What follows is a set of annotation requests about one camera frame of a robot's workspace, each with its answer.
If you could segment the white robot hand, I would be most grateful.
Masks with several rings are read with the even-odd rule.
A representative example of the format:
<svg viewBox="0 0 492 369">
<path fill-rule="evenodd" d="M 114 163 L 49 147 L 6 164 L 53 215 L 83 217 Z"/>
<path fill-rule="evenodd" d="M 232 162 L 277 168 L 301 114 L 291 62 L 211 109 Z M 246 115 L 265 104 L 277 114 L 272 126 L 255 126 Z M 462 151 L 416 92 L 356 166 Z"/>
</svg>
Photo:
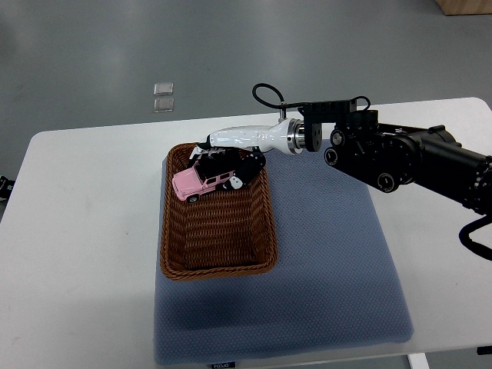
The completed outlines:
<svg viewBox="0 0 492 369">
<path fill-rule="evenodd" d="M 233 175 L 221 185 L 222 191 L 238 190 L 253 181 L 265 166 L 262 152 L 275 149 L 286 155 L 300 154 L 305 148 L 304 122 L 286 118 L 273 126 L 252 125 L 214 131 L 203 141 L 203 148 L 195 145 L 190 158 L 221 157 L 231 151 L 229 148 L 253 152 L 242 159 Z"/>
</svg>

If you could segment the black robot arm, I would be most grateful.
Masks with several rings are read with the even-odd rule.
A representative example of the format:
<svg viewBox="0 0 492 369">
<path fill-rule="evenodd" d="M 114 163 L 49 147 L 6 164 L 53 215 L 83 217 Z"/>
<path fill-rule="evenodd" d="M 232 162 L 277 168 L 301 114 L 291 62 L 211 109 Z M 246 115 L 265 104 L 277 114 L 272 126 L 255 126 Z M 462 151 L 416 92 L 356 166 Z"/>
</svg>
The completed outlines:
<svg viewBox="0 0 492 369">
<path fill-rule="evenodd" d="M 196 158 L 218 148 L 287 155 L 319 151 L 322 126 L 334 124 L 324 160 L 339 171 L 390 193 L 416 183 L 491 220 L 491 158 L 462 148 L 443 125 L 431 128 L 382 124 L 378 112 L 357 108 L 356 99 L 300 102 L 301 120 L 287 119 L 291 105 L 281 102 L 277 125 L 225 128 L 210 133 L 192 154 Z"/>
</svg>

